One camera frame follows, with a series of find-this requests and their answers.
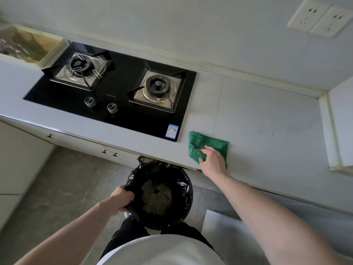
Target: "black trash bag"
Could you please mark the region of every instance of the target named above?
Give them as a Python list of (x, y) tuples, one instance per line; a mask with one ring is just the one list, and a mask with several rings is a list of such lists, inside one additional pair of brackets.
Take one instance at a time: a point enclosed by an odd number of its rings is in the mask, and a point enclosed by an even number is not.
[[(145, 227), (153, 230), (163, 228), (182, 222), (190, 212), (193, 198), (191, 181), (185, 171), (179, 166), (166, 162), (138, 158), (140, 164), (135, 168), (127, 180), (127, 191), (135, 194), (134, 200), (126, 206), (132, 216)], [(172, 193), (172, 204), (166, 210), (165, 215), (155, 215), (144, 211), (145, 203), (142, 201), (143, 184), (151, 180), (155, 186), (164, 183)]]

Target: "blue and white sticker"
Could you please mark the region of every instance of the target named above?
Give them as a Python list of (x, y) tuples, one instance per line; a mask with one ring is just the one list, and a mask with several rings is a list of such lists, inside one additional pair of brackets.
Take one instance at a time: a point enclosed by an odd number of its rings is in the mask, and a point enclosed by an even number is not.
[(179, 127), (177, 125), (168, 125), (167, 133), (165, 134), (166, 137), (175, 139), (177, 136)]

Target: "wall outlet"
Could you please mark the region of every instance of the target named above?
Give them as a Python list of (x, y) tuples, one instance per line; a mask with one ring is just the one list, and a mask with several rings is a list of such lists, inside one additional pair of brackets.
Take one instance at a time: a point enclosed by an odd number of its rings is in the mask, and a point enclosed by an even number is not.
[(310, 33), (333, 37), (353, 17), (353, 10), (333, 6), (311, 29)]
[(300, 31), (310, 31), (329, 8), (325, 3), (304, 0), (287, 26)]

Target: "black pants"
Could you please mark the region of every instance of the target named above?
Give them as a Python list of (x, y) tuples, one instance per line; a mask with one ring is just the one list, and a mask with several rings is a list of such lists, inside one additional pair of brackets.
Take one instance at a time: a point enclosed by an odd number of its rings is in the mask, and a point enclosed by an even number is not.
[[(202, 234), (196, 228), (187, 225), (185, 222), (181, 222), (172, 227), (165, 228), (161, 230), (161, 234), (178, 234), (194, 238), (205, 243), (213, 249), (210, 243), (207, 242), (206, 238), (203, 237)], [(145, 227), (137, 220), (135, 220), (132, 216), (129, 216), (123, 221), (120, 229), (113, 234), (113, 237), (104, 249), (101, 258), (103, 258), (105, 254), (109, 253), (113, 249), (116, 249), (117, 247), (126, 244), (132, 240), (145, 236), (149, 236)]]

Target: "shoe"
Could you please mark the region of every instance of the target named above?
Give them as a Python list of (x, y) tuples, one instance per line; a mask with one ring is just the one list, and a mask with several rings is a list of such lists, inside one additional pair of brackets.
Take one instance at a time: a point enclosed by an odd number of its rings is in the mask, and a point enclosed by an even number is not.
[(131, 213), (124, 212), (124, 216), (125, 216), (125, 218), (128, 218), (131, 216)]

